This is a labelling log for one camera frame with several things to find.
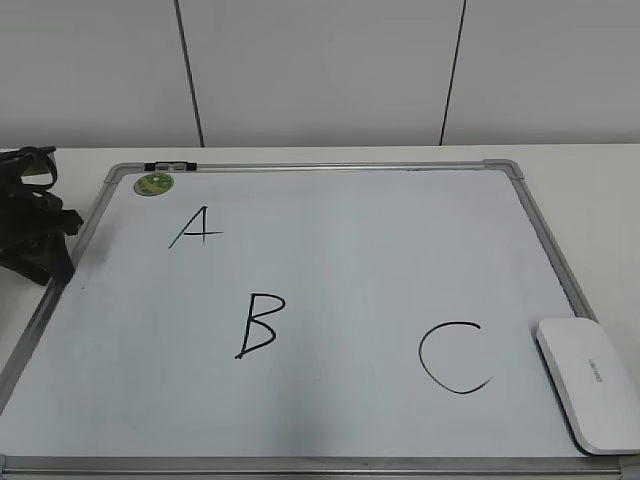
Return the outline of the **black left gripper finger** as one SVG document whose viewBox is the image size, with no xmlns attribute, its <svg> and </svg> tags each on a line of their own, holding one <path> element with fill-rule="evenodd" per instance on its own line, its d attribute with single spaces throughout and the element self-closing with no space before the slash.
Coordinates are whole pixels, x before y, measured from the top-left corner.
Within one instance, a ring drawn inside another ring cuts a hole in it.
<svg viewBox="0 0 640 480">
<path fill-rule="evenodd" d="M 2 247 L 1 266 L 41 286 L 50 280 L 67 284 L 73 276 L 73 263 L 63 234 Z"/>
</svg>

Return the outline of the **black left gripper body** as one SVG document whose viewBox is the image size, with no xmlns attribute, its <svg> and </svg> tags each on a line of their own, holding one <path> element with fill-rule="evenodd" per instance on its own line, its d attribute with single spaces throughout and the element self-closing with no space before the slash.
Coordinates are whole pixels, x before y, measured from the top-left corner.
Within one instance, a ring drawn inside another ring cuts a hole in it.
<svg viewBox="0 0 640 480">
<path fill-rule="evenodd" d="M 53 193 L 58 181 L 54 146 L 1 154 L 1 258 L 69 259 L 66 239 L 83 219 Z"/>
</svg>

